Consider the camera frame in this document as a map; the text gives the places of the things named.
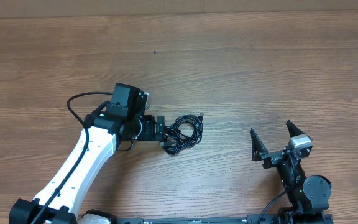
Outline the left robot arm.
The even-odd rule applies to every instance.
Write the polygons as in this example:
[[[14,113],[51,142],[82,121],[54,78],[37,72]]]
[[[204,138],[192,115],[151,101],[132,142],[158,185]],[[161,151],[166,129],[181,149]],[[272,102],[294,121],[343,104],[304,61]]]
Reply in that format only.
[[[91,184],[123,141],[160,141],[160,117],[145,115],[149,94],[117,83],[111,99],[102,102],[79,122],[80,138],[53,179],[31,200],[19,199],[11,208],[9,223],[116,223],[107,212],[79,210]]]

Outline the black USB-A to C cable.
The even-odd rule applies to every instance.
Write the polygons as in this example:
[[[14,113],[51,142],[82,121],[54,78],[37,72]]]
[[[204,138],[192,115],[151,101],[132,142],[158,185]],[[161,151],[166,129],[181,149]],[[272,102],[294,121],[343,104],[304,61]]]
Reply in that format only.
[[[199,144],[203,137],[203,118],[203,113],[198,116],[192,114],[179,116],[173,124],[165,127],[165,139],[160,141],[160,147],[167,154],[177,156],[182,150]],[[191,128],[191,134],[185,134],[180,129],[181,126]]]

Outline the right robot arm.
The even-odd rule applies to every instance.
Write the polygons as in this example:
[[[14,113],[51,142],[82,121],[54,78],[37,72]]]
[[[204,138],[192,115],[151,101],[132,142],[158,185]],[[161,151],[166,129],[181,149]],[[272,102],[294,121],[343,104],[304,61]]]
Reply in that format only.
[[[332,223],[329,208],[332,184],[322,175],[307,177],[301,160],[308,157],[313,140],[292,121],[286,126],[290,135],[288,144],[280,151],[269,152],[254,129],[250,130],[252,160],[262,161],[263,168],[276,168],[283,185],[283,192],[272,199],[257,216],[257,223]],[[288,197],[290,206],[267,215],[266,211],[282,196]]]

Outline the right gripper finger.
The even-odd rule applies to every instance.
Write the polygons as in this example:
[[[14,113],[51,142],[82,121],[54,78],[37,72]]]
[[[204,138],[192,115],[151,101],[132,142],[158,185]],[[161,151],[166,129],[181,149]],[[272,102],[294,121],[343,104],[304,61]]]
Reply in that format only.
[[[304,132],[300,130],[291,120],[287,120],[286,126],[291,138],[304,134]]]
[[[250,136],[252,140],[252,160],[260,161],[262,160],[262,156],[268,154],[269,151],[266,149],[254,129],[250,130]]]

